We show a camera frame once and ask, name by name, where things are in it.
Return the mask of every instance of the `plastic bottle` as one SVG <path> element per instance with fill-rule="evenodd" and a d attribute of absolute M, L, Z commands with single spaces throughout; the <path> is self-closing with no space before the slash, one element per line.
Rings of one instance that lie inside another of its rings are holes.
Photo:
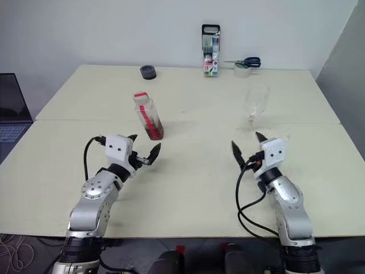
<path fill-rule="evenodd" d="M 161 140 L 164 136 L 164 128 L 153 100 L 148 96 L 147 92 L 135 93 L 133 100 L 136 103 L 135 111 L 149 138 L 151 140 Z"/>

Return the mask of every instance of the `table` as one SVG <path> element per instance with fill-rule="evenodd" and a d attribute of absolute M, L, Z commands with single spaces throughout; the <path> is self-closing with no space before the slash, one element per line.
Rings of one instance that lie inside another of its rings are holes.
<path fill-rule="evenodd" d="M 249 83 L 270 88 L 262 119 L 273 123 L 339 123 L 313 77 L 305 70 L 255 70 L 246 79 L 221 69 L 216 79 L 201 68 L 157 67 L 144 80 L 136 66 L 80 66 L 36 117 L 37 120 L 115 120 L 133 114 L 132 94 L 146 91 L 162 120 L 243 120 Z"/>
<path fill-rule="evenodd" d="M 84 182 L 82 157 L 89 138 L 137 133 L 134 149 L 142 156 L 157 143 L 148 139 L 136 115 L 129 119 L 36 121 L 0 165 L 1 233 L 64 236 Z M 303 191 L 315 236 L 364 235 L 365 163 L 340 124 L 248 129 L 227 119 L 217 130 L 214 121 L 203 120 L 166 121 L 159 158 L 124 184 L 106 237 L 250 236 L 237 220 L 234 188 L 239 170 L 230 141 L 247 158 L 258 150 L 255 131 L 288 140 L 281 170 Z M 106 164 L 104 148 L 93 144 L 89 174 Z M 259 196 L 250 172 L 241 184 L 240 199 L 251 202 Z M 248 215 L 276 229 L 267 199 Z"/>

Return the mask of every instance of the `laptop keyboard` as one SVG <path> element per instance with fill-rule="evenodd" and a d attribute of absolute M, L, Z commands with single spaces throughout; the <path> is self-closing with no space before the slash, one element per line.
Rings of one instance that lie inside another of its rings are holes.
<path fill-rule="evenodd" d="M 25 130 L 25 126 L 0 126 L 0 143 L 14 143 Z"/>

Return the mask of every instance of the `scissors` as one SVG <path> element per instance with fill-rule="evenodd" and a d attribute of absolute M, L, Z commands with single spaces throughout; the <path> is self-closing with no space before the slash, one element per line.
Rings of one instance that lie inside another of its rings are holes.
<path fill-rule="evenodd" d="M 241 66 L 246 67 L 260 67 L 261 60 L 259 57 L 248 57 L 245 60 L 238 60 L 238 61 L 224 61 L 225 63 L 236 63 L 240 64 Z"/>

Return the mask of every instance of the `robotic arm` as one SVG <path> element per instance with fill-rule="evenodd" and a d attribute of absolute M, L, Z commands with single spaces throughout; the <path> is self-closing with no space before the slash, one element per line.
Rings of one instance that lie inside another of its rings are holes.
<path fill-rule="evenodd" d="M 143 164 L 150 166 L 160 152 L 156 145 L 148 158 L 140 158 L 132 150 L 137 135 L 95 137 L 106 147 L 108 168 L 101 168 L 95 177 L 86 180 L 81 198 L 71 212 L 66 241 L 53 274 L 97 273 L 110 209 L 118 198 L 123 183 L 133 177 Z"/>
<path fill-rule="evenodd" d="M 265 186 L 273 203 L 286 273 L 323 273 L 313 236 L 313 227 L 304 206 L 303 193 L 279 170 L 285 159 L 286 142 L 267 140 L 256 132 L 260 152 L 245 163 L 240 149 L 232 142 L 233 154 L 241 169 L 252 169 L 254 178 Z"/>

